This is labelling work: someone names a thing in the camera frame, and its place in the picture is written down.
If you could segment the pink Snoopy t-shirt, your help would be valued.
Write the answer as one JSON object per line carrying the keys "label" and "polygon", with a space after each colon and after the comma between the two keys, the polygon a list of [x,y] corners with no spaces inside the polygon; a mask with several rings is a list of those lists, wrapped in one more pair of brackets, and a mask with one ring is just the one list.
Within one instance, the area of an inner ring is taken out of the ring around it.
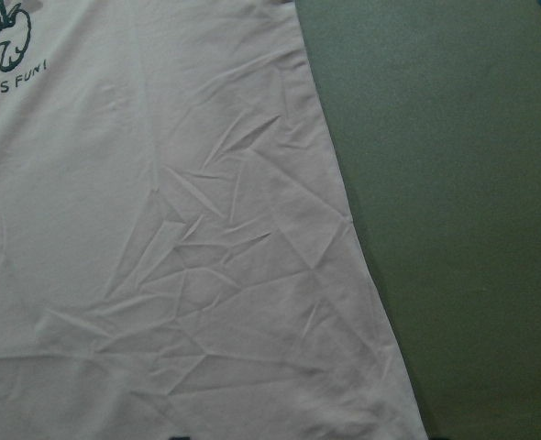
{"label": "pink Snoopy t-shirt", "polygon": [[292,1],[0,1],[0,439],[423,439]]}

